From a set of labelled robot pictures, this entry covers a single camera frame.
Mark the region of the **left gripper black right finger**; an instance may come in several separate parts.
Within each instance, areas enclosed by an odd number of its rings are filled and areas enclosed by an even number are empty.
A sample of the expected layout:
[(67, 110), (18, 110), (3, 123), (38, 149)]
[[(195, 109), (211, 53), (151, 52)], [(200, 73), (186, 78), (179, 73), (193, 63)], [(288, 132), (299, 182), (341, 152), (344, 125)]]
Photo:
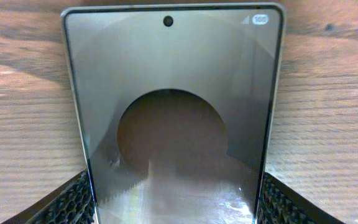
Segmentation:
[(344, 224), (266, 172), (256, 224)]

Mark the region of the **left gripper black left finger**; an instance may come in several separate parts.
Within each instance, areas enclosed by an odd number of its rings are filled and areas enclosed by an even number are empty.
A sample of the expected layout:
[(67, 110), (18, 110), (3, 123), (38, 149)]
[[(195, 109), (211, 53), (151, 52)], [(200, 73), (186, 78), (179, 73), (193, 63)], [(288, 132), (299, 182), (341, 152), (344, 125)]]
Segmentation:
[(90, 224), (95, 222), (88, 171), (83, 170), (3, 224)]

